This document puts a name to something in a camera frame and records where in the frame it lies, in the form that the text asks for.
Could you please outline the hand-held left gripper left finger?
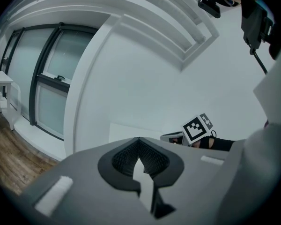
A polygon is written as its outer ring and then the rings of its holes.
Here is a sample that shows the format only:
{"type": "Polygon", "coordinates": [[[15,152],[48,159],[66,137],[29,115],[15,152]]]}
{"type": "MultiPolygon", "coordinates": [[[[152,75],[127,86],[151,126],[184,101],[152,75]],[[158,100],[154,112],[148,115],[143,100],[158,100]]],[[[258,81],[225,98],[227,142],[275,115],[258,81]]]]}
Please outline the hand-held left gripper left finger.
{"type": "Polygon", "coordinates": [[[128,141],[124,139],[74,153],[44,172],[19,196],[23,212],[37,224],[43,225],[154,224],[154,217],[139,200],[136,192],[115,189],[98,172],[100,157],[128,141]],[[34,206],[60,176],[70,177],[73,185],[48,218],[36,211],[34,206]]]}

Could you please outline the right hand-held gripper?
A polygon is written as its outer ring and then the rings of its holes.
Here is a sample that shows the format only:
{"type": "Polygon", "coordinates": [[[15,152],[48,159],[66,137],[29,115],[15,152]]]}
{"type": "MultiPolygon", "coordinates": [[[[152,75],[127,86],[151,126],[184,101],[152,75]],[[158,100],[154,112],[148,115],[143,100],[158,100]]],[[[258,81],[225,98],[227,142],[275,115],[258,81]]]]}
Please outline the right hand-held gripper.
{"type": "Polygon", "coordinates": [[[206,116],[196,115],[182,125],[182,132],[176,135],[162,135],[160,140],[168,143],[192,147],[205,136],[212,134],[212,123],[206,116]]]}

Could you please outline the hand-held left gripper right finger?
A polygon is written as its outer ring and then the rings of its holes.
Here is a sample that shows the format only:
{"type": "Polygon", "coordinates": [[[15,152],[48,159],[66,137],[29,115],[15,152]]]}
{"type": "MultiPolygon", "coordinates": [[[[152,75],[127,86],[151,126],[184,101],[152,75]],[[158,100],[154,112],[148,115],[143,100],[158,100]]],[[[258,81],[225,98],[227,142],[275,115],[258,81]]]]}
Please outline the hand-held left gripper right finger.
{"type": "Polygon", "coordinates": [[[191,200],[211,182],[228,155],[226,151],[176,145],[148,137],[146,139],[183,160],[184,170],[174,185],[158,190],[163,201],[176,209],[175,215],[184,208],[190,209],[193,204],[191,200]]]}

